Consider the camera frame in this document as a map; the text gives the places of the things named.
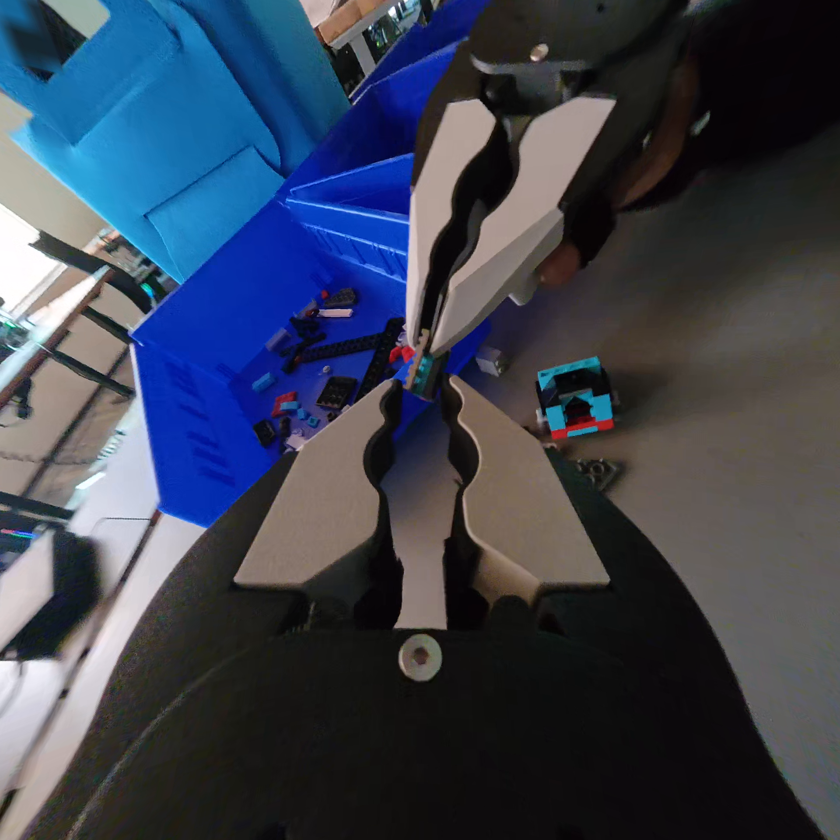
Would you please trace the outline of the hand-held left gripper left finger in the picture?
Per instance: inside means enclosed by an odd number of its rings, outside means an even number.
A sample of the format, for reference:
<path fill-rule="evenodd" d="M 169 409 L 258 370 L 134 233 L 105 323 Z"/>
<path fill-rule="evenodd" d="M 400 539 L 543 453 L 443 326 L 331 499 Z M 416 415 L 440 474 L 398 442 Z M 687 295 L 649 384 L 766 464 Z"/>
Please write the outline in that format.
<path fill-rule="evenodd" d="M 295 455 L 234 582 L 249 589 L 402 589 L 382 480 L 394 463 L 403 384 L 388 380 Z"/>

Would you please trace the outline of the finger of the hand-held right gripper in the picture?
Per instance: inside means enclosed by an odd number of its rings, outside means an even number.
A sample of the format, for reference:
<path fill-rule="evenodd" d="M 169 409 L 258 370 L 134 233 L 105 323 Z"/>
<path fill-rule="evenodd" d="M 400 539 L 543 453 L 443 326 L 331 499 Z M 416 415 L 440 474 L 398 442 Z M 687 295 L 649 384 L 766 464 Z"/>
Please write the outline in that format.
<path fill-rule="evenodd" d="M 406 330 L 417 348 L 453 348 L 505 297 L 510 237 L 497 215 L 510 188 L 509 118 L 481 100 L 446 104 L 414 155 Z"/>
<path fill-rule="evenodd" d="M 532 119 L 518 145 L 518 173 L 484 219 L 477 244 L 448 284 L 430 337 L 450 350 L 505 298 L 528 302 L 537 264 L 560 242 L 560 199 L 615 108 L 611 98 L 574 98 Z"/>

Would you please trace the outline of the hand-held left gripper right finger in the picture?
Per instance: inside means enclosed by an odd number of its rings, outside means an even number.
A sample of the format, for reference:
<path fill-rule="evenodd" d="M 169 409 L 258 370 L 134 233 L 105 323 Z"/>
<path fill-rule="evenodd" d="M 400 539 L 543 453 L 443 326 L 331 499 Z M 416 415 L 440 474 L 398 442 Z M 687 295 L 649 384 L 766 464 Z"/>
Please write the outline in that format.
<path fill-rule="evenodd" d="M 606 567 L 538 439 L 456 375 L 440 406 L 459 480 L 444 554 L 452 592 L 535 606 L 549 593 L 606 588 Z"/>

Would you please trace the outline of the teal and black brick block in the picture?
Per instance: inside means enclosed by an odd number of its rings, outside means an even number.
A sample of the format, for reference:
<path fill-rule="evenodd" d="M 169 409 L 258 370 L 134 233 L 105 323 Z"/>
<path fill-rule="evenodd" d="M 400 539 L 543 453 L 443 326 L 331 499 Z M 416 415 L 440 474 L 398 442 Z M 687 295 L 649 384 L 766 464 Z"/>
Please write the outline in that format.
<path fill-rule="evenodd" d="M 619 401 L 598 356 L 538 371 L 535 387 L 552 441 L 614 429 Z"/>

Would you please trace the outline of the red and teal brick assembly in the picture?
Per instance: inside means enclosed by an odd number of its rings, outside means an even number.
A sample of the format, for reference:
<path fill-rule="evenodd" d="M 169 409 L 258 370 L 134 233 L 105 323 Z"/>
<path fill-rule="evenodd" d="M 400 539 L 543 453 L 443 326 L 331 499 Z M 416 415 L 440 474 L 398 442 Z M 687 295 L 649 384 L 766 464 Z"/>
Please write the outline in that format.
<path fill-rule="evenodd" d="M 404 391 L 427 403 L 438 398 L 450 355 L 448 350 L 437 355 L 432 353 L 431 342 L 427 332 L 422 332 L 403 384 Z"/>

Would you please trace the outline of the person's right forearm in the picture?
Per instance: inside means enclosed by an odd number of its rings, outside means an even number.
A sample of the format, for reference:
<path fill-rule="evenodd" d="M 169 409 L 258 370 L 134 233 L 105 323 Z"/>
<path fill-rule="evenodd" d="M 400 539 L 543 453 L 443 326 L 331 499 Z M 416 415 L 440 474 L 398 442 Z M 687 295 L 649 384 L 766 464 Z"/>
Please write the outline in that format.
<path fill-rule="evenodd" d="M 691 173 L 754 161 L 838 121 L 839 2 L 701 2 L 690 54 L 699 92 L 679 163 Z"/>

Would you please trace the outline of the grey desk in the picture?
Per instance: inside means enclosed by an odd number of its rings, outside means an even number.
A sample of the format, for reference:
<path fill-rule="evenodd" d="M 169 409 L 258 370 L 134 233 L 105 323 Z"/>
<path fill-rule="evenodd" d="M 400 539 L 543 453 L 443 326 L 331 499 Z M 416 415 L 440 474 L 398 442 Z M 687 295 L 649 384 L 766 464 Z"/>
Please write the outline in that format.
<path fill-rule="evenodd" d="M 381 485 L 402 614 L 364 631 L 234 583 L 273 468 L 158 528 L 2 838 L 838 838 L 838 128 L 625 217 L 496 324 L 513 370 L 466 383 L 549 452 L 610 584 L 446 626 L 435 408 Z M 537 373 L 591 356 L 616 425 L 554 442 Z"/>

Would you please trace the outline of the person's right hand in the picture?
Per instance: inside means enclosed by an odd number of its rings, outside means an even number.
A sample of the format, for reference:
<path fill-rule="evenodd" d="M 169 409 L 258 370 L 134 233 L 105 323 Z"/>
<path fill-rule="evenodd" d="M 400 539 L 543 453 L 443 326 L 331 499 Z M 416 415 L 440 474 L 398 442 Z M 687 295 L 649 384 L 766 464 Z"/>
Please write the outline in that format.
<path fill-rule="evenodd" d="M 686 144 L 698 90 L 697 62 L 688 56 L 671 74 L 665 104 L 645 148 L 568 218 L 560 245 L 537 269 L 543 286 L 560 286 L 587 266 L 613 232 L 617 215 L 664 180 Z"/>

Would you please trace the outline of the black studded plate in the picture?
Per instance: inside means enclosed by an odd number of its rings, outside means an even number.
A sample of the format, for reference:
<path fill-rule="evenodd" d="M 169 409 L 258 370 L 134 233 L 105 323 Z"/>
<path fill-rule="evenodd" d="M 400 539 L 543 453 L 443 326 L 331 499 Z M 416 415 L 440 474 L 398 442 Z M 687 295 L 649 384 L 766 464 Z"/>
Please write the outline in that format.
<path fill-rule="evenodd" d="M 578 476 L 601 493 L 611 489 L 625 472 L 623 463 L 609 458 L 574 458 L 571 464 Z"/>

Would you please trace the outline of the blue plastic bin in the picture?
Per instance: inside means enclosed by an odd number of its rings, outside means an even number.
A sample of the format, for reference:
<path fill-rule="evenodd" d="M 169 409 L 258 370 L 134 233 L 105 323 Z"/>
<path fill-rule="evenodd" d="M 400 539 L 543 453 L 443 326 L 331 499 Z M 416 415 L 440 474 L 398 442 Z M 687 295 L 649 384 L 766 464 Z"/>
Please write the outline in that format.
<path fill-rule="evenodd" d="M 361 387 L 373 350 L 304 362 L 287 372 L 287 357 L 267 348 L 288 319 L 324 291 L 351 288 L 348 318 L 316 318 L 322 343 L 381 332 L 405 312 L 407 222 L 376 218 L 384 244 L 328 230 L 321 219 L 301 224 L 277 199 L 227 241 L 133 334 L 136 371 L 154 472 L 164 513 L 210 526 L 273 466 L 282 446 L 264 446 L 254 430 L 276 399 L 294 392 L 318 425 L 291 413 L 294 434 L 325 430 L 317 405 L 329 375 Z"/>
<path fill-rule="evenodd" d="M 351 109 L 349 170 L 412 153 L 432 94 L 488 1 L 442 3 L 429 24 L 415 24 L 377 65 Z"/>
<path fill-rule="evenodd" d="M 293 186 L 282 202 L 330 257 L 404 284 L 413 153 Z"/>

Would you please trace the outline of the pile of loose toy bricks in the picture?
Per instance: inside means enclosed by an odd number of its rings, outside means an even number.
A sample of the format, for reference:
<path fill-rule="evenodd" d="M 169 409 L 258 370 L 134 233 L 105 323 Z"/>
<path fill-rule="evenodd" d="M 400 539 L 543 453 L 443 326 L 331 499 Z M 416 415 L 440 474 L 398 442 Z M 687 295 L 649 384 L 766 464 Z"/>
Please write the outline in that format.
<path fill-rule="evenodd" d="M 299 448 L 411 360 L 404 316 L 370 303 L 352 287 L 322 290 L 248 363 L 241 395 L 262 448 Z"/>

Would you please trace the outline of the wooden table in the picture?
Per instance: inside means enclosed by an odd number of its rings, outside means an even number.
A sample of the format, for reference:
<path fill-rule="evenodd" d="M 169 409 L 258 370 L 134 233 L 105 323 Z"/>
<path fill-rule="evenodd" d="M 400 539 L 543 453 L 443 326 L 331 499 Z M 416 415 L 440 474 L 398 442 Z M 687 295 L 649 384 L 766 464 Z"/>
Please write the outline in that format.
<path fill-rule="evenodd" d="M 321 41 L 331 49 L 338 51 L 350 46 L 364 78 L 367 78 L 375 70 L 376 59 L 365 40 L 364 32 L 380 23 L 393 9 L 404 4 L 405 2 L 397 1 L 338 2 L 331 14 L 313 29 Z"/>

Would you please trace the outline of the black case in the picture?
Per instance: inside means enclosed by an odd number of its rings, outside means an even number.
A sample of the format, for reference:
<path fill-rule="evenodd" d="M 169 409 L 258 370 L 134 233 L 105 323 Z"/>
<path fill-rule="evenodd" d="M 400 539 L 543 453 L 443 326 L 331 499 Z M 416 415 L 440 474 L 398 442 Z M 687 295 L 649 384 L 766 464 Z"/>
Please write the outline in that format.
<path fill-rule="evenodd" d="M 2 656 L 54 657 L 100 593 L 95 542 L 69 531 L 45 533 L 2 573 Z"/>

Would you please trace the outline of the robot station table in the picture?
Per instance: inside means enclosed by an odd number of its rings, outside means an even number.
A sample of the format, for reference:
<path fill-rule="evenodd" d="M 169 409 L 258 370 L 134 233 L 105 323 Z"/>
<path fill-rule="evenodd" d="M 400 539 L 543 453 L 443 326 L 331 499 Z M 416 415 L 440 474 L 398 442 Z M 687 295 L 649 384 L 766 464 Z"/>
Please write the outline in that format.
<path fill-rule="evenodd" d="M 60 345 L 70 333 L 70 326 L 79 318 L 87 319 L 105 333 L 130 346 L 129 330 L 93 307 L 106 286 L 124 295 L 144 316 L 151 313 L 166 296 L 157 279 L 139 279 L 126 269 L 103 259 L 97 253 L 64 243 L 47 234 L 38 233 L 32 244 L 43 256 L 56 259 L 63 266 L 80 270 L 87 276 L 81 291 L 70 290 L 70 303 L 54 300 L 59 309 L 44 321 L 27 329 L 21 321 L 2 317 L 2 394 L 1 407 L 13 405 L 17 420 L 25 421 L 33 409 L 29 393 L 35 373 L 47 361 L 55 361 L 71 373 L 100 386 L 123 401 L 134 397 L 133 388 L 69 356 Z"/>

